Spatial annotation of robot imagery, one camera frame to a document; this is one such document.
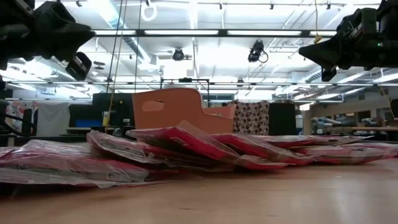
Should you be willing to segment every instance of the security camera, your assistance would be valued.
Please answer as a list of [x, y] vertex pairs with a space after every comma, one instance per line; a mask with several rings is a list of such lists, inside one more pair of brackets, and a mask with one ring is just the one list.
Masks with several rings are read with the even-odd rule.
[[175, 49], [173, 54], [173, 60], [181, 61], [183, 59], [184, 59], [184, 53], [182, 52], [182, 49]]

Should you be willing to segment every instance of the red plastic package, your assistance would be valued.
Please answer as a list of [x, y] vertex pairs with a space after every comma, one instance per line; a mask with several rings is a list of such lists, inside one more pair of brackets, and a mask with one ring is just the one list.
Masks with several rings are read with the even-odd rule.
[[281, 147], [281, 148], [290, 148], [297, 146], [307, 146], [313, 144], [315, 139], [311, 136], [253, 136], [254, 138], [258, 138], [261, 141], [268, 142], [269, 144]]
[[308, 136], [308, 135], [298, 135], [298, 136], [253, 136], [266, 141], [273, 146], [281, 148], [291, 148], [300, 147], [308, 145], [316, 146], [329, 146], [329, 145], [339, 145], [353, 143], [368, 137], [360, 136]]
[[340, 146], [318, 146], [298, 150], [306, 155], [316, 155], [316, 161], [329, 164], [360, 164], [397, 155], [398, 147], [393, 144], [367, 142]]
[[90, 147], [31, 140], [0, 154], [0, 182], [110, 187], [142, 185], [179, 175], [177, 170], [149, 170], [124, 162], [98, 159]]
[[166, 164], [169, 167], [182, 167], [207, 172], [232, 171], [234, 169], [232, 164], [150, 146], [143, 142], [130, 141], [98, 131], [88, 133], [87, 141], [95, 149], [143, 164]]
[[307, 165], [314, 160], [314, 156], [301, 156], [287, 149], [282, 149], [269, 144], [262, 138], [246, 133], [215, 134], [215, 139], [233, 148], [241, 154], [248, 154], [267, 159], [272, 162], [283, 162], [292, 165]]
[[142, 139], [148, 144], [163, 146], [168, 149], [173, 149], [174, 146], [179, 145], [182, 146], [180, 150], [187, 153], [191, 152], [252, 170], [274, 170], [287, 166], [284, 163], [273, 163], [256, 156], [241, 156], [186, 121], [171, 128], [131, 130], [127, 132], [127, 135]]

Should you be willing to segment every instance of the ceiling beam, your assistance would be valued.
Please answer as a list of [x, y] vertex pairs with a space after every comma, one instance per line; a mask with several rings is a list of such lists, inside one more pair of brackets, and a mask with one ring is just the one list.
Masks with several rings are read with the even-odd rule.
[[[121, 31], [95, 29], [95, 37], [120, 37]], [[335, 30], [319, 30], [324, 38], [331, 38]], [[124, 29], [123, 37], [281, 37], [314, 38], [316, 31], [303, 29]]]

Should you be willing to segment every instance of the patterned fabric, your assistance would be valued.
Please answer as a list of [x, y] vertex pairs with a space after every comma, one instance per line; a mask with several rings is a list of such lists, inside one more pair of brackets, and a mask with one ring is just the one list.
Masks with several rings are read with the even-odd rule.
[[[6, 114], [16, 116], [18, 118], [24, 117], [25, 110], [32, 109], [31, 122], [34, 120], [34, 113], [36, 112], [39, 104], [35, 101], [32, 102], [10, 102], [6, 108]], [[22, 121], [14, 120], [11, 118], [6, 118], [6, 123], [14, 128], [16, 131], [22, 131]]]
[[233, 133], [243, 131], [253, 135], [268, 135], [268, 102], [233, 103], [236, 104]]

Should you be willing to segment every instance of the table surface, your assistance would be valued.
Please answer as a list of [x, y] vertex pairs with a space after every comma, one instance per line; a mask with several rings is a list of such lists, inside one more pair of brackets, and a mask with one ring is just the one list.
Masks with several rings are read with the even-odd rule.
[[18, 195], [1, 223], [397, 223], [398, 159], [287, 167], [198, 180]]

